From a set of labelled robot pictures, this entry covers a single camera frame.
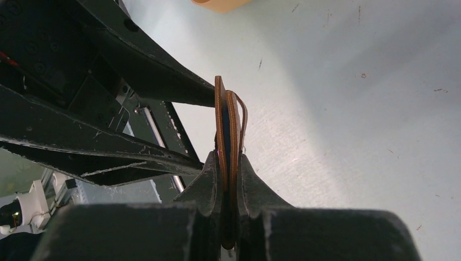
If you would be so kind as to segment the brown leather card holder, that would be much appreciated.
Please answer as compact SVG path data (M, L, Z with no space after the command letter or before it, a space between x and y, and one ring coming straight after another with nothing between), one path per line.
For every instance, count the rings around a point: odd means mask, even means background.
M221 76L215 76L215 149L222 180L220 241L227 250L236 242L237 177L247 121L244 101L234 91L225 89Z

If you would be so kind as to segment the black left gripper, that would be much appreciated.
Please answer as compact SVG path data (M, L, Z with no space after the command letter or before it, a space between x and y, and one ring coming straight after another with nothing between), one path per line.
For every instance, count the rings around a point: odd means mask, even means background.
M122 78L142 98L214 106L213 85L115 1L1 1L1 148L102 186L199 174L131 133Z

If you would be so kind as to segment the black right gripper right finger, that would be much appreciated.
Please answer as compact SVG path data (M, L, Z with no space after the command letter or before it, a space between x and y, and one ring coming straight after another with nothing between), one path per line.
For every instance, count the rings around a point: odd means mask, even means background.
M238 177L238 260L420 260L394 213L296 208L278 196L242 155Z

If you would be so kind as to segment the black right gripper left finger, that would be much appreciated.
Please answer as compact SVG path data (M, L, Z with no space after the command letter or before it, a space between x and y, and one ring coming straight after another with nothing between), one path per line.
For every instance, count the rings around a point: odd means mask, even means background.
M53 219L33 260L220 260L216 153L174 202L82 204Z

